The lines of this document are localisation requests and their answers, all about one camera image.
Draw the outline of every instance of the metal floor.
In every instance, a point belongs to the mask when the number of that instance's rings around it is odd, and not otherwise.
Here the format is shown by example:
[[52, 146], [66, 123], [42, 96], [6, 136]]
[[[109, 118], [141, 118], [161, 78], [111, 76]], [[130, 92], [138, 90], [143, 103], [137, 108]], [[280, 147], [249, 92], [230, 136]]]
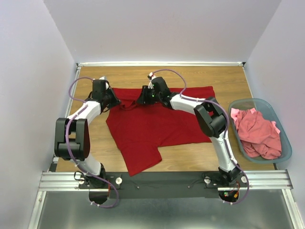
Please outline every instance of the metal floor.
[[40, 229], [292, 229], [283, 193], [252, 190], [230, 206], [220, 199], [121, 199], [117, 207], [91, 206], [87, 192], [48, 192]]

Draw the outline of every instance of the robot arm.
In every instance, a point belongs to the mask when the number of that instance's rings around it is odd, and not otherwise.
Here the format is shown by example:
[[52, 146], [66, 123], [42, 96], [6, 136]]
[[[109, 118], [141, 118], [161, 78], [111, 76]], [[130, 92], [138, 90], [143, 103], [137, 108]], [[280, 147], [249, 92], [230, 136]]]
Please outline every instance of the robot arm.
[[67, 149], [65, 131], [67, 123], [77, 115], [69, 129], [69, 144], [73, 155], [84, 170], [105, 178], [106, 174], [103, 165], [90, 154], [88, 126], [105, 108], [110, 109], [121, 103], [121, 101], [115, 96], [114, 91], [109, 86], [109, 82], [104, 77], [93, 80], [92, 92], [85, 101], [86, 103], [72, 115], [67, 118], [57, 119], [54, 144], [55, 155], [64, 160], [71, 160]]
[[216, 99], [214, 97], [196, 99], [180, 96], [178, 93], [170, 92], [162, 77], [150, 75], [149, 78], [151, 81], [148, 86], [142, 87], [142, 93], [137, 102], [140, 104], [160, 102], [169, 109], [194, 114], [202, 132], [210, 138], [215, 148], [219, 162], [219, 175], [223, 185], [235, 181], [241, 171], [236, 166], [238, 164], [232, 153], [228, 136], [224, 137], [226, 119], [222, 109], [215, 104], [218, 104]]

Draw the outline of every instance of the pink cloth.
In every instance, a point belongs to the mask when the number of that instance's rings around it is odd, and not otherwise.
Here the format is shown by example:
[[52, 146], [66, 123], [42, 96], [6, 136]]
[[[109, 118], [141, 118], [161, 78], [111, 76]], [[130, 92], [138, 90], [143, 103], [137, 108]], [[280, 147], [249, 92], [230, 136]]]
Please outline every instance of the pink cloth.
[[249, 157], [275, 159], [281, 155], [280, 130], [275, 121], [265, 120], [255, 108], [247, 111], [232, 108], [231, 118]]

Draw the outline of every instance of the wire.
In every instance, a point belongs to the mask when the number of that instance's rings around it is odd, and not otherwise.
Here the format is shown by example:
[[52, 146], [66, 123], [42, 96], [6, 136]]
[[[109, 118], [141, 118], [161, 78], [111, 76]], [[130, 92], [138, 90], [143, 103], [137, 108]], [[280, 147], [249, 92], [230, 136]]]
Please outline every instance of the wire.
[[225, 125], [224, 134], [223, 134], [223, 140], [224, 140], [225, 149], [226, 149], [227, 154], [228, 154], [230, 160], [232, 161], [233, 165], [234, 165], [235, 167], [237, 167], [237, 168], [242, 172], [242, 174], [245, 176], [246, 181], [247, 181], [247, 191], [246, 191], [246, 193], [244, 194], [244, 196], [243, 196], [239, 201], [234, 202], [234, 203], [228, 202], [228, 201], [224, 201], [224, 202], [229, 203], [229, 204], [238, 204], [238, 203], [242, 202], [242, 201], [248, 196], [248, 194], [249, 194], [250, 183], [249, 183], [249, 179], [248, 179], [247, 174], [246, 174], [246, 173], [239, 167], [239, 165], [232, 159], [231, 154], [230, 154], [230, 148], [229, 148], [229, 145], [228, 145], [227, 140], [226, 140], [226, 138], [225, 138], [225, 137], [226, 137], [226, 134], [227, 134], [227, 132], [228, 132], [229, 125], [230, 125], [230, 119], [229, 119], [229, 116], [228, 116], [227, 112], [225, 111], [225, 109], [224, 109], [222, 106], [220, 106], [218, 103], [216, 103], [216, 102], [214, 102], [214, 101], [205, 100], [205, 99], [193, 99], [193, 98], [191, 98], [191, 97], [184, 96], [182, 93], [186, 90], [186, 87], [187, 87], [185, 79], [184, 79], [178, 72], [176, 72], [176, 71], [174, 71], [174, 70], [172, 70], [172, 69], [160, 69], [160, 70], [154, 71], [153, 74], [155, 74], [155, 73], [157, 73], [157, 72], [161, 72], [161, 71], [170, 71], [170, 72], [173, 72], [173, 73], [177, 74], [178, 76], [180, 76], [180, 78], [183, 80], [183, 82], [184, 82], [184, 88], [182, 89], [182, 91], [181, 91], [180, 94], [179, 94], [181, 98], [183, 98], [183, 99], [185, 99], [185, 100], [188, 100], [188, 101], [201, 102], [201, 103], [210, 103], [210, 104], [216, 105], [216, 106], [218, 106], [218, 107], [222, 110], [222, 112], [224, 113], [224, 117], [225, 117], [226, 122], [227, 122], [226, 125]]
[[68, 94], [69, 94], [69, 97], [70, 97], [71, 99], [76, 100], [76, 101], [80, 101], [80, 102], [83, 102], [83, 103], [86, 103], [86, 101], [85, 101], [85, 100], [83, 100], [83, 99], [77, 99], [77, 98], [74, 98], [74, 97], [71, 95], [71, 90], [72, 90], [72, 87], [74, 86], [74, 84], [75, 84], [77, 81], [79, 81], [79, 80], [81, 80], [81, 79], [88, 79], [88, 80], [93, 81], [93, 79], [92, 79], [92, 78], [87, 77], [87, 76], [85, 76], [85, 77], [81, 77], [81, 78], [77, 78], [77, 79], [76, 79], [76, 80], [74, 80], [74, 81], [72, 82], [72, 84], [70, 85], [69, 90], [68, 90]]
[[184, 79], [184, 77], [183, 77], [182, 75], [180, 75], [178, 72], [176, 72], [175, 70], [168, 69], [168, 68], [159, 69], [159, 70], [154, 71], [154, 72], [152, 72], [152, 73], [153, 73], [153, 75], [154, 75], [155, 73], [163, 72], [163, 71], [173, 72], [173, 73], [177, 74], [178, 76], [180, 76], [180, 78], [183, 80], [183, 82], [184, 82], [184, 88], [183, 88], [183, 89], [180, 91], [180, 93], [179, 93], [179, 95], [180, 95], [180, 97], [181, 97], [181, 96], [182, 96], [182, 93], [186, 90], [186, 80]]
[[[72, 89], [73, 85], [74, 85], [78, 80], [80, 80], [80, 79], [90, 79], [90, 80], [93, 80], [93, 79], [91, 79], [91, 78], [89, 78], [89, 77], [82, 77], [82, 78], [78, 78], [78, 79], [76, 79], [75, 81], [73, 81], [73, 83], [71, 84], [71, 86], [70, 86], [70, 88], [69, 88], [69, 97], [70, 97], [71, 99], [73, 99], [73, 100], [77, 100], [77, 101], [81, 101], [81, 102], [83, 102], [83, 103], [86, 103], [86, 101], [84, 101], [84, 100], [82, 100], [82, 99], [76, 99], [76, 98], [74, 98], [74, 97], [71, 95], [71, 89]], [[86, 110], [87, 107], [88, 107], [88, 105], [85, 105], [85, 106], [84, 106], [77, 114], [75, 114], [75, 115], [68, 121], [68, 123], [67, 123], [66, 133], [65, 133], [65, 139], [66, 139], [66, 144], [67, 144], [68, 153], [69, 153], [71, 159], [75, 162], [75, 164], [77, 165], [77, 167], [80, 169], [80, 171], [82, 171], [82, 172], [83, 172], [84, 174], [86, 174], [86, 175], [89, 175], [89, 176], [91, 176], [91, 177], [94, 177], [94, 178], [96, 178], [96, 179], [98, 179], [98, 180], [101, 180], [101, 181], [107, 183], [107, 184], [110, 185], [110, 186], [113, 188], [113, 190], [115, 191], [116, 200], [115, 200], [115, 202], [114, 202], [113, 204], [111, 204], [111, 205], [106, 205], [106, 206], [105, 206], [105, 205], [96, 204], [96, 203], [94, 203], [94, 202], [91, 202], [91, 204], [96, 205], [96, 206], [101, 207], [101, 208], [113, 208], [113, 207], [115, 207], [115, 206], [119, 203], [119, 192], [118, 192], [118, 190], [117, 190], [117, 189], [115, 188], [115, 186], [114, 186], [112, 183], [110, 183], [108, 180], [103, 179], [103, 178], [101, 178], [101, 177], [98, 177], [97, 175], [94, 175], [94, 174], [92, 174], [92, 173], [86, 171], [85, 169], [83, 169], [83, 168], [79, 165], [79, 163], [77, 162], [77, 160], [76, 160], [76, 158], [74, 157], [73, 152], [72, 152], [72, 150], [71, 150], [71, 146], [70, 146], [70, 142], [69, 142], [69, 129], [70, 129], [71, 123], [73, 122], [73, 120], [74, 120], [77, 116], [79, 116], [84, 110]]]

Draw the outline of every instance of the screw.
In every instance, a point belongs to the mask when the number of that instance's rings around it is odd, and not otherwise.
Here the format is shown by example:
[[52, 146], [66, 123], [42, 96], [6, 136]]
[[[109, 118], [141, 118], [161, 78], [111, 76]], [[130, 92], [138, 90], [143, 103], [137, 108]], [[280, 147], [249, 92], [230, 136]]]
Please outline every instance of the screw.
[[247, 183], [247, 179], [245, 176], [242, 176], [241, 180], [244, 182], [244, 183]]

